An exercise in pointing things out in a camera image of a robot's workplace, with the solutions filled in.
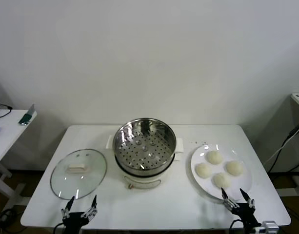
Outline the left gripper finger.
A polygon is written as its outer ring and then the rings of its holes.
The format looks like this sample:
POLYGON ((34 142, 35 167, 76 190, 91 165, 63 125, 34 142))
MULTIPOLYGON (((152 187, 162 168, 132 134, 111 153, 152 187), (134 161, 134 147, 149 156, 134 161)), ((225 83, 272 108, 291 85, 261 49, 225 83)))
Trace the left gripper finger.
POLYGON ((91 221, 97 213, 97 195, 95 195, 91 207, 81 215, 81 218, 91 221))
POLYGON ((65 208, 61 209, 61 214, 62 214, 63 218, 69 218, 69 212, 73 205, 74 199, 75 199, 75 196, 72 196, 72 198, 67 202, 65 208))

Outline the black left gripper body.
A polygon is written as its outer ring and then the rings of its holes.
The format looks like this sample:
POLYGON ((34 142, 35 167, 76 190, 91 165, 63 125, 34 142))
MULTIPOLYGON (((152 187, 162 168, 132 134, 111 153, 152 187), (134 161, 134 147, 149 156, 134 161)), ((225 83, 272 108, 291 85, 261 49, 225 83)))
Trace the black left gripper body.
POLYGON ((89 223, 87 217, 81 217, 83 212, 70 213, 68 218, 63 218, 65 226, 63 234, 79 234, 83 226, 89 223))

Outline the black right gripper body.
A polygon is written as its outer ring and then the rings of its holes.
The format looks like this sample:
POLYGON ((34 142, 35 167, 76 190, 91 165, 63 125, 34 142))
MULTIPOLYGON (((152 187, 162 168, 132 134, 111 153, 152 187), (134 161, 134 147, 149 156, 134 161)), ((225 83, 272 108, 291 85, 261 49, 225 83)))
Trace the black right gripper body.
POLYGON ((236 207, 231 209, 231 213, 241 219, 245 229, 253 229, 261 226, 254 216, 255 210, 255 208, 249 207, 248 203, 236 203, 236 207))

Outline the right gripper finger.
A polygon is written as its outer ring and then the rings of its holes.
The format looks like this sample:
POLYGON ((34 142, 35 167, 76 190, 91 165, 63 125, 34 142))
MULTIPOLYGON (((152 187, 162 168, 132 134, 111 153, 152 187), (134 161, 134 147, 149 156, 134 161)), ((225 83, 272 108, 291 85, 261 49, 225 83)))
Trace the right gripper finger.
POLYGON ((239 189, 244 200, 246 201, 247 205, 249 206, 250 209, 255 210, 255 201, 250 198, 247 192, 245 192, 242 188, 239 189))
POLYGON ((228 197, 226 191, 223 188, 221 188, 221 192, 222 192, 223 204, 226 209, 228 209, 230 212, 234 212, 236 209, 239 208, 239 205, 228 197))

